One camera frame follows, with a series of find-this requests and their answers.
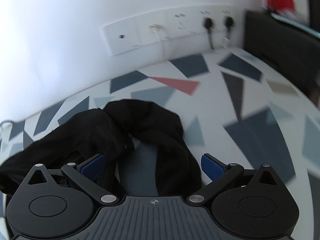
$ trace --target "red triangle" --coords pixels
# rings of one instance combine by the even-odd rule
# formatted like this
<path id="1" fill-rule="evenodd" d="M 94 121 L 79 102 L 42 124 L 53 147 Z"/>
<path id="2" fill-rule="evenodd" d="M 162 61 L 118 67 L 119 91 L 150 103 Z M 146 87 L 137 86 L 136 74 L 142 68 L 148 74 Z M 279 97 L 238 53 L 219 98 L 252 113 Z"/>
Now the red triangle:
<path id="1" fill-rule="evenodd" d="M 165 84 L 169 87 L 175 88 L 188 95 L 192 95 L 193 92 L 196 90 L 197 86 L 200 84 L 200 82 L 192 81 L 192 80 L 183 80 L 183 79 L 174 79 L 174 78 L 158 78 L 158 77 L 149 77 L 149 78 L 156 80 L 162 84 Z"/>

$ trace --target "patterned tablecloth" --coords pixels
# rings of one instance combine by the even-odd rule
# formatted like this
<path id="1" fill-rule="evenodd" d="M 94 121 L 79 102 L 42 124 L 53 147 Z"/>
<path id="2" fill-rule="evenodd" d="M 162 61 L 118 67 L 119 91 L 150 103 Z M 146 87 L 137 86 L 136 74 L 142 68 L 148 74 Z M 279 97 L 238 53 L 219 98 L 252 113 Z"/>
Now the patterned tablecloth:
<path id="1" fill-rule="evenodd" d="M 15 123 L 1 134 L 1 163 L 74 114 L 122 98 L 154 101 L 177 113 L 199 163 L 210 153 L 247 169 L 271 164 L 300 209 L 292 237 L 319 239 L 320 112 L 278 72 L 239 48 L 141 68 Z"/>

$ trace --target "blue pad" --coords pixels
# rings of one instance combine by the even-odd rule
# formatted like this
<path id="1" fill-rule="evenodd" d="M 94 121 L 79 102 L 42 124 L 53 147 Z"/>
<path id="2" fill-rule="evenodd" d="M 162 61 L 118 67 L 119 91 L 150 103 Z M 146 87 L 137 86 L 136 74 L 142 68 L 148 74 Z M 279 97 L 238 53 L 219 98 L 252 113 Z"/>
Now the blue pad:
<path id="1" fill-rule="evenodd" d="M 80 168 L 80 173 L 86 176 L 90 180 L 96 179 L 99 174 L 104 170 L 106 166 L 106 161 L 103 155 L 99 155 L 93 160 L 89 161 L 87 164 Z"/>
<path id="2" fill-rule="evenodd" d="M 212 181 L 214 181 L 227 171 L 227 165 L 223 163 L 219 165 L 213 160 L 214 158 L 210 158 L 208 155 L 202 155 L 201 169 Z"/>

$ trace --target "ribbed gray panel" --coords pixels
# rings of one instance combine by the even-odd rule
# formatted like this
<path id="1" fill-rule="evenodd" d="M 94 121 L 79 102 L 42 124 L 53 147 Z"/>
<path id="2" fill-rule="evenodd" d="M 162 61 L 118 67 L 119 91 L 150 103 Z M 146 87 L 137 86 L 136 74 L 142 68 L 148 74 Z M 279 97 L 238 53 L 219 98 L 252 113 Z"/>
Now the ribbed gray panel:
<path id="1" fill-rule="evenodd" d="M 237 240 L 221 230 L 206 209 L 180 197 L 127 197 L 104 207 L 83 231 L 65 240 Z"/>

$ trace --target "black cloth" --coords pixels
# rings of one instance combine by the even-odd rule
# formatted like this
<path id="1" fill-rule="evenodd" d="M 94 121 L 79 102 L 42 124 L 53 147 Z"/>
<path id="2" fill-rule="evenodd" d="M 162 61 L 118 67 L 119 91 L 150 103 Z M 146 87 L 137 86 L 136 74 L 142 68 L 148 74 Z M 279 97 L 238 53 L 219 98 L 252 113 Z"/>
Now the black cloth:
<path id="1" fill-rule="evenodd" d="M 115 178 L 119 158 L 134 150 L 132 137 L 157 146 L 156 187 L 159 196 L 184 198 L 201 188 L 201 173 L 183 141 L 180 118 L 153 102 L 124 99 L 101 109 L 74 115 L 44 138 L 7 159 L 0 166 L 0 190 L 13 195 L 33 165 L 60 169 L 100 153 L 105 170 L 95 182 L 122 197 L 125 192 Z"/>

